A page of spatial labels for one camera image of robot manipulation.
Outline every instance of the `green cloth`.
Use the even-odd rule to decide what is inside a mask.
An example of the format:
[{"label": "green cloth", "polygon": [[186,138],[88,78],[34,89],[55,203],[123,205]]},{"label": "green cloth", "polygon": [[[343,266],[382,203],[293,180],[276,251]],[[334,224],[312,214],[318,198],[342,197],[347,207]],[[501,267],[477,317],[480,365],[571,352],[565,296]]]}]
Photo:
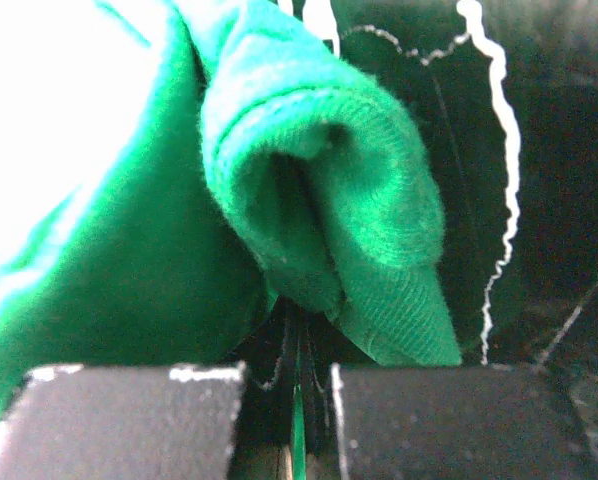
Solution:
[{"label": "green cloth", "polygon": [[44,363],[218,361],[269,291],[456,365],[443,228],[403,106],[267,0],[0,6],[0,411]]}]

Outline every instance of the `white line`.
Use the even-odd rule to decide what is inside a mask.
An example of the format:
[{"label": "white line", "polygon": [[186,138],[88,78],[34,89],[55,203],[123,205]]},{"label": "white line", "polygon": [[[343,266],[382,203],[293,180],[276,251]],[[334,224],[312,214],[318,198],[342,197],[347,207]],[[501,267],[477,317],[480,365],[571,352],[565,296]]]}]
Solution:
[{"label": "white line", "polygon": [[350,480],[348,473],[348,457],[346,456],[346,439],[344,438],[344,412],[341,390],[343,382],[341,381],[341,367],[338,363],[333,363],[330,367],[330,378],[332,379],[332,399],[335,403],[335,414],[337,415],[337,443],[339,445],[339,470],[341,470],[341,480]]},{"label": "white line", "polygon": [[306,0],[301,13],[306,29],[319,40],[330,40],[333,53],[339,58],[341,55],[341,41],[339,39],[337,19],[332,11],[330,0]]},{"label": "white line", "polygon": [[417,60],[419,60],[419,63],[421,63],[421,65],[423,65],[424,67],[429,66],[433,60],[451,55],[458,46],[463,45],[470,38],[470,34],[468,32],[463,33],[461,35],[457,35],[452,39],[452,42],[450,42],[446,50],[436,49],[433,50],[429,55],[422,57],[418,48],[411,48],[408,51],[404,51],[397,37],[395,37],[392,33],[388,32],[387,30],[377,28],[374,25],[356,25],[354,27],[351,27],[341,35],[341,40],[343,41],[353,33],[359,32],[372,33],[373,35],[379,38],[388,40],[395,47],[395,50],[399,55],[404,55],[407,58],[416,58]]},{"label": "white line", "polygon": [[546,349],[543,352],[541,352],[541,355],[539,356],[539,360],[537,360],[537,365],[543,366],[548,361],[548,359],[550,358],[550,355],[552,355],[552,352],[555,350],[555,348],[557,348],[557,345],[559,345],[561,340],[563,340],[563,337],[566,336],[566,334],[568,333],[568,330],[570,330],[570,328],[577,321],[577,318],[579,318],[579,315],[581,315],[581,312],[583,311],[583,309],[586,307],[586,305],[588,305],[590,300],[592,300],[592,297],[597,292],[597,289],[598,289],[598,275],[597,275],[597,281],[595,282],[595,284],[588,289],[588,291],[585,293],[585,295],[583,296],[581,301],[577,304],[577,306],[575,307],[573,312],[570,314],[570,316],[568,317],[566,322],[563,324],[563,327],[561,327],[559,332],[557,332],[557,335],[555,335],[555,337],[552,339],[552,341],[546,347]]},{"label": "white line", "polygon": [[493,323],[490,316],[490,294],[494,283],[503,275],[503,267],[512,259],[512,239],[517,235],[519,217],[521,211],[517,194],[519,193],[519,153],[521,151],[521,132],[515,118],[515,113],[510,104],[506,101],[503,92],[503,80],[506,78],[506,52],[501,45],[486,38],[484,32],[483,8],[477,0],[459,0],[457,2],[457,13],[466,19],[466,31],[470,34],[474,46],[486,57],[492,59],[488,76],[492,92],[492,108],[499,119],[503,129],[505,140],[506,170],[508,173],[508,185],[505,190],[506,207],[510,211],[506,232],[503,234],[504,256],[495,263],[496,273],[488,280],[484,290],[484,304],[482,307],[484,324],[481,332],[482,358],[481,364],[488,364],[488,335],[492,330]]},{"label": "white line", "polygon": [[170,380],[187,383],[202,380],[223,380],[225,382],[240,382],[243,379],[245,363],[239,362],[237,368],[213,368],[211,370],[198,370],[196,365],[180,365],[170,369]]},{"label": "white line", "polygon": [[60,373],[72,375],[81,370],[83,370],[83,365],[81,364],[45,365],[31,370],[28,372],[28,376],[35,382],[52,382]]}]

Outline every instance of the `green towel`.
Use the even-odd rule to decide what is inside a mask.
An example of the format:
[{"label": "green towel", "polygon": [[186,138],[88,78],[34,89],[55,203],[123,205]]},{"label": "green towel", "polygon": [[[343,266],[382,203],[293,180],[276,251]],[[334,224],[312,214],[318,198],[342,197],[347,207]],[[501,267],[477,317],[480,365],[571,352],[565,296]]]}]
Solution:
[{"label": "green towel", "polygon": [[437,187],[376,81],[267,0],[13,8],[0,412],[43,363],[218,361],[273,291],[379,363],[460,363]]}]

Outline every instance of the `fabric fold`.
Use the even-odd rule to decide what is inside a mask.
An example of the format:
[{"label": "fabric fold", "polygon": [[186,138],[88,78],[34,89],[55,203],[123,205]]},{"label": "fabric fold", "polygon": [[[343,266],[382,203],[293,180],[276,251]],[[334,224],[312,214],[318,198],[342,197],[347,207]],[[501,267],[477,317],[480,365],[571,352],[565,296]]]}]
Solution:
[{"label": "fabric fold", "polygon": [[267,1],[183,6],[210,78],[206,182],[270,285],[379,363],[460,363],[443,208],[404,107]]}]

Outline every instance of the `black block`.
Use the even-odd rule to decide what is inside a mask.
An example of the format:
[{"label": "black block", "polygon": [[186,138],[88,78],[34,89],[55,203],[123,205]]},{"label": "black block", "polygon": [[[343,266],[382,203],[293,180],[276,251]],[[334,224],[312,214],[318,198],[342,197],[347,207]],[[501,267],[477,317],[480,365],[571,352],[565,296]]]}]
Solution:
[{"label": "black block", "polygon": [[531,368],[333,365],[341,477],[598,478],[557,382]]},{"label": "black block", "polygon": [[35,369],[0,423],[0,480],[225,479],[245,385],[243,363]]}]

